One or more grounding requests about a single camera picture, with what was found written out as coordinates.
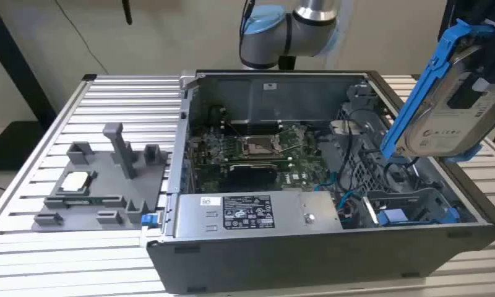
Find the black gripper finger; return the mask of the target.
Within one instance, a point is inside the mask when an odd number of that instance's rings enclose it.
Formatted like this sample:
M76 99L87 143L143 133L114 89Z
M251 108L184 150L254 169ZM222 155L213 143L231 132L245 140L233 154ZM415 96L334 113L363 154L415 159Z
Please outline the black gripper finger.
M484 79L484 83L495 84L495 34L490 37L490 41L482 45L482 48L476 51L476 54L472 54L466 70L469 76L448 102L449 107L453 109L469 109L473 107L486 92L485 90L473 89L473 85L480 79Z

